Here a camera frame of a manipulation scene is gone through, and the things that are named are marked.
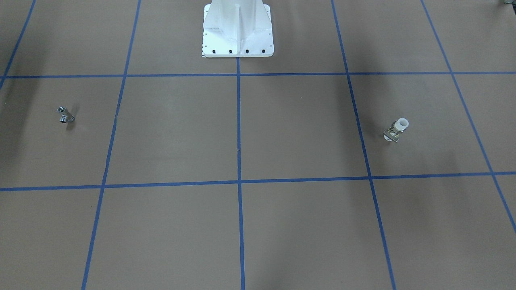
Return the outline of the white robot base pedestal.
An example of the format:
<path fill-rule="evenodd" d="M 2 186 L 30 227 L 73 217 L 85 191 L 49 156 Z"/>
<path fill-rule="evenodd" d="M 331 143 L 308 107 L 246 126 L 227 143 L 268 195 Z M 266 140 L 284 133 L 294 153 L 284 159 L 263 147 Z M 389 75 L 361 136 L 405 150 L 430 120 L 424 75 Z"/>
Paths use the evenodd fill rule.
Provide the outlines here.
<path fill-rule="evenodd" d="M 202 56 L 272 57 L 271 9 L 261 0 L 213 0 L 203 9 Z"/>

